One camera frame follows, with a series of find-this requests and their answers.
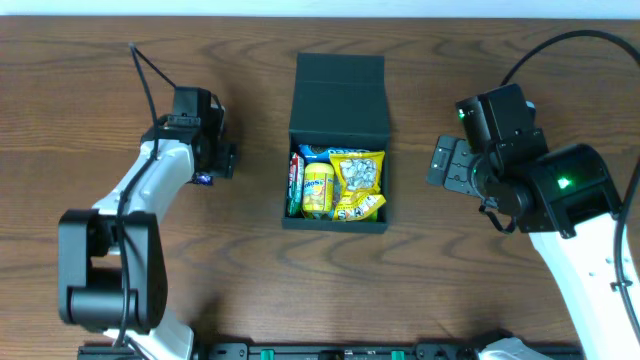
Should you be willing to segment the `purple Dairy Milk bar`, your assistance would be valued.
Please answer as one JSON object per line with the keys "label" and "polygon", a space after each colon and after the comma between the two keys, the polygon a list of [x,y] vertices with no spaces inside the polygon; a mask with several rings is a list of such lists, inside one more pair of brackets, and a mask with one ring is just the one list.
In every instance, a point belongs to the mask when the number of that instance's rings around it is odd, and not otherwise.
{"label": "purple Dairy Milk bar", "polygon": [[213,180],[214,177],[209,173],[196,172],[191,179],[191,183],[194,185],[212,186]]}

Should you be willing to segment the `yellow pistachio snack bag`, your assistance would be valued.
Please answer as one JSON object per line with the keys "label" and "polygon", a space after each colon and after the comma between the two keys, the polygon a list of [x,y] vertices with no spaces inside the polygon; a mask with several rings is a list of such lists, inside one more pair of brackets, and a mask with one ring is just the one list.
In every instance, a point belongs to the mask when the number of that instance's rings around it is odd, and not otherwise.
{"label": "yellow pistachio snack bag", "polygon": [[386,203],[381,193],[384,151],[331,154],[330,162],[340,183],[341,196],[334,221],[362,221]]}

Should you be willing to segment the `red green KitKat bar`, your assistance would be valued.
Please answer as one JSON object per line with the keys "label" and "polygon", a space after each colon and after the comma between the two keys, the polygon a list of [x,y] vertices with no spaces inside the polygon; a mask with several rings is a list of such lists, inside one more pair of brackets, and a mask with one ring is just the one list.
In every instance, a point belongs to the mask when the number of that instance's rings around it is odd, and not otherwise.
{"label": "red green KitKat bar", "polygon": [[304,170],[304,159],[296,152],[292,152],[289,162],[287,189],[287,214],[289,217],[296,217],[301,212]]}

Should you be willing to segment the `blue Oreo cookie pack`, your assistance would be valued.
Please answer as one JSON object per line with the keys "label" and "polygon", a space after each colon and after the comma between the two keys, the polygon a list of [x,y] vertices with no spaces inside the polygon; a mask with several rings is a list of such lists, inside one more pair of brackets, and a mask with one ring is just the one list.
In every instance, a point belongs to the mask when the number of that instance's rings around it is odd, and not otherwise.
{"label": "blue Oreo cookie pack", "polygon": [[366,149],[327,147],[318,145],[301,144],[299,154],[307,163],[329,163],[332,154],[366,153]]}

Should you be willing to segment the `dark green gift box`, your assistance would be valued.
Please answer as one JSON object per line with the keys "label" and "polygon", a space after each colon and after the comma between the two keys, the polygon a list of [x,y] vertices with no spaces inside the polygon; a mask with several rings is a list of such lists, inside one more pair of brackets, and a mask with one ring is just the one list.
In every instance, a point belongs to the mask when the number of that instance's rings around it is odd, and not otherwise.
{"label": "dark green gift box", "polygon": [[300,53],[288,155],[301,145],[383,151],[381,194],[389,198],[391,127],[382,56]]}

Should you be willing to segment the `yellow Mentos candy bottle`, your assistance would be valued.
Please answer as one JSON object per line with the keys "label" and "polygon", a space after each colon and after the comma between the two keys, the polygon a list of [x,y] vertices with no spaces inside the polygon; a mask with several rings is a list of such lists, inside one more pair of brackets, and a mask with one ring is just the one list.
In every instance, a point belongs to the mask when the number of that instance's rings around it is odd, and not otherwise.
{"label": "yellow Mentos candy bottle", "polygon": [[306,166],[303,181],[302,210],[307,218],[321,219],[333,206],[334,168],[327,163]]}

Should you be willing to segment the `colourful Haribo gummy bag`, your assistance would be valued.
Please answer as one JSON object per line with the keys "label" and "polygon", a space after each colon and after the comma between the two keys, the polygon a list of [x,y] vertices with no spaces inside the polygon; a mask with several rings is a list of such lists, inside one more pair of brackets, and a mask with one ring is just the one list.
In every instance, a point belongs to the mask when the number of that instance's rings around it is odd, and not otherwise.
{"label": "colourful Haribo gummy bag", "polygon": [[[331,210],[328,213],[308,213],[308,212],[302,211],[301,214],[302,214],[302,217],[304,219],[333,221],[334,211]],[[362,222],[377,222],[378,221],[378,211],[374,211],[373,213],[371,213],[366,218],[361,218],[361,221]]]}

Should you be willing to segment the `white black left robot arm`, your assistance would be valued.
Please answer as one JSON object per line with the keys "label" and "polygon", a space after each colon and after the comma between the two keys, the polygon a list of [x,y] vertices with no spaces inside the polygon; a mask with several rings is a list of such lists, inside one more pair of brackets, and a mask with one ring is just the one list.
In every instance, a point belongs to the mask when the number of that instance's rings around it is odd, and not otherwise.
{"label": "white black left robot arm", "polygon": [[89,209],[58,223],[58,313],[114,343],[112,359],[190,359],[195,334],[168,309],[159,225],[186,184],[233,175],[236,147],[223,141],[225,109],[196,87],[174,90],[173,110],[142,136],[135,163]]}

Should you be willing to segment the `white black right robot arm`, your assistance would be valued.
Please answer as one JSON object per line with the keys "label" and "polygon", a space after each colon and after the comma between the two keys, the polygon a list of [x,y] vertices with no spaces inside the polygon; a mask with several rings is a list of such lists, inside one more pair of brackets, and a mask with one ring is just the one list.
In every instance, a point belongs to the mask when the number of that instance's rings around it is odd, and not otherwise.
{"label": "white black right robot arm", "polygon": [[591,146],[548,148],[516,84],[457,102],[465,135],[439,137],[426,180],[476,197],[501,233],[529,236],[561,291],[589,359],[636,359],[639,307],[623,201]]}

